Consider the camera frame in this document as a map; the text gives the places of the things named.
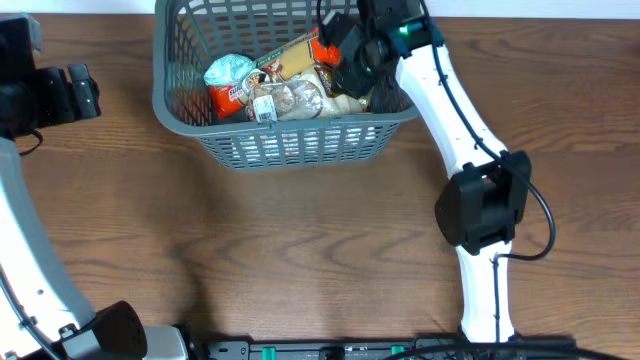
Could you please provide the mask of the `gold foil herb snack bag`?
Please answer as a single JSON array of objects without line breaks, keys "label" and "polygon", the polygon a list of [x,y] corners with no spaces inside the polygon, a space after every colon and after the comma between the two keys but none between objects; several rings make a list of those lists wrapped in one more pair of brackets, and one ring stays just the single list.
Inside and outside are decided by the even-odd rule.
[{"label": "gold foil herb snack bag", "polygon": [[371,89],[365,95],[355,98],[348,97],[348,105],[351,113],[365,113],[369,111],[371,101],[373,97],[373,89]]}]

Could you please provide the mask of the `red and gold pasta packet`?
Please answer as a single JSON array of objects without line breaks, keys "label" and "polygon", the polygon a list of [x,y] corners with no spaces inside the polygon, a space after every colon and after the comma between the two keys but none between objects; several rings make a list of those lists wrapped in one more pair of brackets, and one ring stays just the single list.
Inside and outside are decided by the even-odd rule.
[{"label": "red and gold pasta packet", "polygon": [[242,110],[248,103],[253,88],[263,82],[283,82],[302,73],[314,64],[338,65],[340,50],[319,41],[319,30],[311,32],[280,46],[253,60],[255,68],[235,85],[208,86],[214,112],[225,119]]}]

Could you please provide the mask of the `dried mushroom clear bag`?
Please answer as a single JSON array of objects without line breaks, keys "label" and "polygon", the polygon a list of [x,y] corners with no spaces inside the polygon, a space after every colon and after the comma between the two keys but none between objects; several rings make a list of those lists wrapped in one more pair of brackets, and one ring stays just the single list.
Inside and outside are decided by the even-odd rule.
[{"label": "dried mushroom clear bag", "polygon": [[291,79],[256,85],[245,106],[249,121],[285,122],[337,117],[351,113],[348,97],[333,90],[333,70],[314,64]]}]

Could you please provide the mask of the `mint green snack packet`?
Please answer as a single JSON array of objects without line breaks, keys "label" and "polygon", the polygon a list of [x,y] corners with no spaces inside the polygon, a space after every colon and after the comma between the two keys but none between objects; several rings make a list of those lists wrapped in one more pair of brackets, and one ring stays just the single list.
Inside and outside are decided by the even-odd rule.
[{"label": "mint green snack packet", "polygon": [[203,80],[208,86],[235,85],[255,68],[255,62],[239,54],[216,59],[207,69]]}]

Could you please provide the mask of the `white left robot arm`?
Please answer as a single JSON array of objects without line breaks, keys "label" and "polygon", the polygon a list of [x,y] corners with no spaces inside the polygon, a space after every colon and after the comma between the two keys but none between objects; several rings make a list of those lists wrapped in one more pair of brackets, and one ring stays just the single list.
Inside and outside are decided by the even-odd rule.
[{"label": "white left robot arm", "polygon": [[84,64],[38,68],[39,23],[1,20],[1,356],[4,359],[186,359],[179,328],[141,323],[119,301],[95,310],[65,272],[22,170],[19,137],[97,118],[99,88]]}]

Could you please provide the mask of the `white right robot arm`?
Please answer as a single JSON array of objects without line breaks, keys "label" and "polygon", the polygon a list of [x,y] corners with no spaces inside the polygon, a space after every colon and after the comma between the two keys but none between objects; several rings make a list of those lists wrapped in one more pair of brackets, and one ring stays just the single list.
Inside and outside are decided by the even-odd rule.
[{"label": "white right robot arm", "polygon": [[506,343],[516,330],[504,265],[524,216],[529,157],[510,152],[484,123],[424,2],[361,1],[358,10],[353,18],[315,9],[321,43],[341,52],[333,85],[353,95],[393,78],[419,111],[448,178],[434,211],[460,265],[461,332],[474,343]]}]

